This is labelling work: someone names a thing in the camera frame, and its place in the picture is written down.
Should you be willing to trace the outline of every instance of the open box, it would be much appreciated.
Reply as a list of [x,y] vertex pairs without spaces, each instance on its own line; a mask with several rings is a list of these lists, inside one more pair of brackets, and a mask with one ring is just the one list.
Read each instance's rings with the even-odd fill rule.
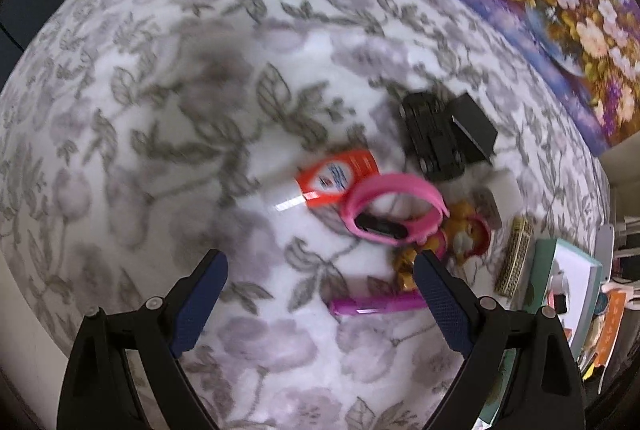
[[[593,317],[600,281],[602,264],[584,251],[572,246],[560,238],[541,239],[536,242],[536,250],[527,284],[523,311],[535,313],[546,305],[551,277],[562,270],[568,283],[566,314],[559,315],[562,326],[571,329],[569,347],[577,360],[587,336],[587,330]],[[499,376],[480,413],[480,419],[491,424],[500,407],[509,383],[516,352],[507,350],[500,363]]]

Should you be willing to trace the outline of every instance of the orange book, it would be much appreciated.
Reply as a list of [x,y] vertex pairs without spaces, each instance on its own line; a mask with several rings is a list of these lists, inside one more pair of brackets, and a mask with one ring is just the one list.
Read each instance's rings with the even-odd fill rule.
[[596,344],[597,357],[594,362],[596,367],[606,366],[609,362],[609,356],[618,337],[620,321],[622,321],[622,315],[625,312],[626,293],[624,291],[614,289],[607,296],[609,297],[609,307],[604,318],[602,334]]

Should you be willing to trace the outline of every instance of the floor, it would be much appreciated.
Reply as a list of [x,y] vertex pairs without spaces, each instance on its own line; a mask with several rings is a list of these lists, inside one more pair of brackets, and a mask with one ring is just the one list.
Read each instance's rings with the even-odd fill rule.
[[31,312],[3,256],[0,256],[0,328],[0,367],[44,429],[55,430],[66,357]]

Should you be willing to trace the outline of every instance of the floral tablecloth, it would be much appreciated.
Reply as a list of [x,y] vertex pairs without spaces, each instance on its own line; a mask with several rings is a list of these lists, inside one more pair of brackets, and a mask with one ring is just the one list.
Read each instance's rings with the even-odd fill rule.
[[[609,207],[599,162],[458,0],[68,0],[0,95],[2,253],[68,352],[88,307],[135,309],[219,248],[229,280],[182,361],[221,426],[421,428],[460,365],[430,313],[336,320],[325,307],[390,291],[389,249],[354,239],[333,209],[268,215],[257,192],[350,146],[415,171],[398,102],[425,88],[482,106],[495,167],[517,175],[539,233],[593,246]],[[492,291],[507,235],[453,270],[476,293]]]

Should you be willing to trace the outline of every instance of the blue gripper pad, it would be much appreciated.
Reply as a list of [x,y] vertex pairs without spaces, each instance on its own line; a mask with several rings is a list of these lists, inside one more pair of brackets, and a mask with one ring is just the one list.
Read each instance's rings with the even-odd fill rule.
[[170,347],[175,358],[196,346],[228,273],[226,256],[218,252],[175,317],[174,339]]
[[427,302],[449,349],[459,352],[465,359],[468,358],[474,346],[470,339],[470,321],[433,264],[423,254],[415,259],[414,282]]

